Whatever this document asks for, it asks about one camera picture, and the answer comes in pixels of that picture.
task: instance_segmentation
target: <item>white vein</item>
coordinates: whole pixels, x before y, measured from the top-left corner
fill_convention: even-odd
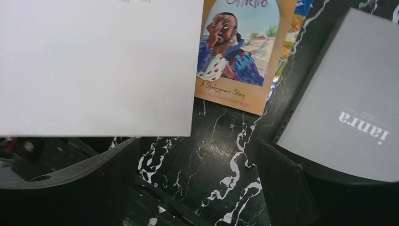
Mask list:
[[[150,218],[150,220],[148,221],[147,226],[155,226],[158,222],[157,218]]]
[[[234,131],[235,127],[236,127],[236,118],[233,117],[233,123],[230,125],[230,128],[231,128],[230,137],[233,135],[233,131]]]
[[[256,192],[255,192],[254,194],[251,194],[248,198],[245,199],[245,196],[246,196],[246,194],[248,193],[248,191],[250,190],[250,188],[255,188],[255,189],[257,189],[257,190],[256,190]],[[219,222],[221,222],[221,221],[226,222],[226,223],[228,223],[228,224],[231,225],[231,222],[232,222],[232,220],[233,220],[233,214],[234,214],[236,211],[237,211],[238,213],[237,213],[237,217],[234,218],[234,220],[235,220],[234,226],[237,226],[238,221],[239,221],[239,216],[240,216],[241,212],[245,209],[245,207],[246,207],[248,201],[249,201],[252,197],[257,196],[257,195],[261,192],[261,190],[262,190],[262,185],[261,185],[260,179],[257,178],[257,180],[256,180],[255,182],[250,183],[246,188],[244,188],[244,189],[241,191],[241,194],[240,194],[240,196],[239,196],[239,200],[236,202],[236,205],[235,205],[234,209],[233,209],[231,212],[226,213],[226,214],[224,215],[223,218],[219,219],[219,220],[215,223],[215,226],[217,225],[217,223],[219,223]]]
[[[198,114],[201,114],[201,113],[202,113],[202,114],[205,115],[205,114],[207,113],[207,111],[205,111],[205,100],[203,100],[203,101],[204,101],[204,111],[203,111],[203,112],[200,112],[200,113],[198,113]]]
[[[397,24],[399,22],[399,5],[396,6],[395,10],[393,11],[392,22],[394,24]]]
[[[227,108],[225,108],[223,114],[221,114],[221,115],[216,119],[215,125],[213,126],[213,132],[212,132],[211,139],[213,138],[213,135],[215,134],[215,129],[216,129],[217,121],[219,121],[219,119],[226,113],[226,110],[227,110]]]
[[[156,139],[156,141],[155,142],[153,142],[151,145],[150,145],[150,150],[147,152],[147,153],[145,153],[143,156],[141,156],[141,158],[140,158],[140,160],[139,160],[139,163],[138,163],[138,170],[140,171],[140,177],[143,179],[143,180],[145,180],[145,181],[147,181],[149,184],[151,184],[152,183],[152,176],[157,172],[157,170],[161,167],[161,165],[162,165],[162,162],[163,162],[163,159],[164,159],[164,156],[168,153],[168,151],[169,151],[169,148],[170,148],[170,146],[172,145],[171,144],[171,140],[170,139],[167,139],[166,140],[166,145],[163,147],[165,150],[166,150],[166,152],[160,157],[160,163],[158,164],[158,165],[155,165],[155,166],[151,166],[151,164],[152,164],[152,160],[153,160],[153,158],[154,158],[154,155],[155,155],[155,151],[156,151],[156,146],[157,146],[157,144],[158,144],[158,142],[162,139],[163,137],[157,137],[157,139]],[[144,166],[143,166],[143,162],[144,162],[144,159],[146,158],[146,156],[149,156],[150,158],[147,160],[147,162],[144,164]]]
[[[113,140],[111,141],[111,145],[108,148],[108,150],[111,149],[111,148],[114,148],[116,145],[118,145],[118,142],[116,141],[116,139],[117,139],[117,137],[113,138]]]
[[[168,187],[168,177],[166,176],[166,175],[163,175],[163,177],[165,178],[165,183],[164,183],[164,185],[163,185],[163,187],[164,188],[167,188]]]
[[[257,213],[250,219],[249,222],[247,222],[247,226],[255,226],[256,223],[253,223],[253,224],[249,224],[249,223],[251,223],[251,221],[257,219],[257,217],[261,215],[261,213],[265,210],[265,208],[266,208],[266,204],[262,205],[262,206],[261,206],[261,210],[260,210],[259,212],[257,212]]]
[[[188,159],[188,161],[189,161],[188,169],[191,167],[192,155],[194,154],[194,152],[198,153],[198,151],[200,151],[200,150],[201,150],[201,147],[198,147],[198,149],[193,149],[193,150],[192,150],[192,152],[191,152],[191,154],[190,154],[190,157],[189,157],[189,159]]]
[[[365,2],[361,2],[359,4],[359,9],[363,9],[366,6],[372,7],[371,9],[371,15],[378,9],[378,1],[379,0],[367,0]]]
[[[179,171],[179,172],[177,173],[176,182],[175,182],[175,183],[172,185],[172,187],[170,188],[170,189],[172,189],[174,186],[177,186],[177,192],[175,193],[175,195],[173,196],[173,198],[175,198],[176,195],[177,195],[177,193],[179,193],[179,192],[180,192],[180,196],[183,196],[183,188],[182,188],[182,186],[179,184],[180,173],[181,173],[181,171]]]
[[[158,213],[163,213],[165,211],[166,209],[162,208],[161,206],[158,206]]]
[[[242,130],[237,135],[237,139],[236,139],[236,145],[237,145],[239,151],[236,152],[235,155],[230,160],[230,169],[232,170],[233,175],[225,177],[219,182],[220,185],[224,186],[227,189],[224,192],[224,194],[222,194],[221,191],[219,191],[219,190],[212,191],[209,197],[207,197],[204,200],[202,200],[200,207],[195,211],[195,213],[197,215],[201,214],[202,209],[207,207],[213,200],[215,200],[215,199],[218,199],[218,200],[225,199],[227,197],[228,193],[235,188],[235,185],[237,184],[237,182],[239,180],[239,176],[240,176],[240,171],[239,171],[239,168],[238,168],[238,164],[236,163],[236,160],[242,154],[245,155],[245,157],[246,157],[246,154],[244,152],[246,144],[249,143],[249,141],[251,140],[251,136],[252,136],[252,134],[253,134],[253,132],[254,132],[254,130],[256,128],[256,124],[262,118],[262,116],[259,117],[254,122],[254,124],[249,127],[251,129],[251,131],[249,133],[248,139],[247,139],[247,141],[244,141],[243,144],[241,145],[240,141],[242,141],[244,137],[247,137],[247,128],[248,128],[248,125],[244,121],[244,113],[242,114]],[[245,161],[245,166],[246,167],[250,167],[250,165],[248,163],[248,158]]]
[[[179,200],[179,202],[181,202],[181,201],[182,201],[183,199],[185,199],[185,197],[187,196],[187,192],[188,192],[188,189],[189,189],[189,187],[190,187],[191,178],[192,178],[193,176],[195,176],[195,175],[198,173],[198,170],[201,168],[201,165],[202,165],[203,162],[204,162],[204,157],[205,157],[205,155],[207,155],[207,152],[205,152],[205,154],[204,154],[203,156],[201,156],[201,155],[198,153],[200,150],[201,150],[201,147],[199,147],[198,150],[195,151],[195,152],[197,153],[197,156],[201,159],[201,163],[200,163],[200,165],[197,167],[197,170],[196,170],[193,174],[191,174],[191,175],[188,177],[186,192],[184,193],[183,198]]]

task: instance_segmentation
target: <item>book cover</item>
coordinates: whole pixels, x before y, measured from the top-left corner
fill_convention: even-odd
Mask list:
[[[205,0],[195,96],[261,115],[300,2]]]
[[[399,48],[388,44],[398,36],[390,20],[351,9],[326,41],[275,142],[343,173],[399,181]]]
[[[276,88],[278,81],[281,77],[284,67],[287,64],[288,57],[291,55],[291,51],[295,45],[296,39],[298,38],[299,32],[306,20],[306,16],[309,13],[313,0],[298,0],[296,3],[296,8],[294,12],[294,16],[292,18],[291,27],[288,30],[284,47],[283,53],[279,59],[277,64],[277,71],[274,74],[273,81],[271,83],[269,95],[267,98],[266,106],[264,108],[264,113],[266,112],[267,104],[269,102],[270,97],[272,96],[274,89]]]

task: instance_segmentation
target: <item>black marble surface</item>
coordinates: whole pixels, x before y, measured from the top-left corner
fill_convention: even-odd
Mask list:
[[[196,98],[191,137],[141,138],[140,178],[210,225],[270,225],[254,164],[255,137],[273,140],[330,30],[350,7],[395,22],[399,18],[395,12],[399,0],[315,0],[266,114],[259,117]],[[123,139],[105,140],[94,144],[97,150],[105,151]],[[133,224],[140,215],[144,220],[138,225],[154,224],[154,218],[156,225],[186,224],[174,221],[168,211],[159,211],[158,204],[140,202],[148,203],[146,209],[131,207],[127,222]]]

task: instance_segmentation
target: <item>white envelope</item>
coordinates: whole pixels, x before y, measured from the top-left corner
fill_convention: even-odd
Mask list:
[[[189,136],[203,0],[1,0],[0,137]]]

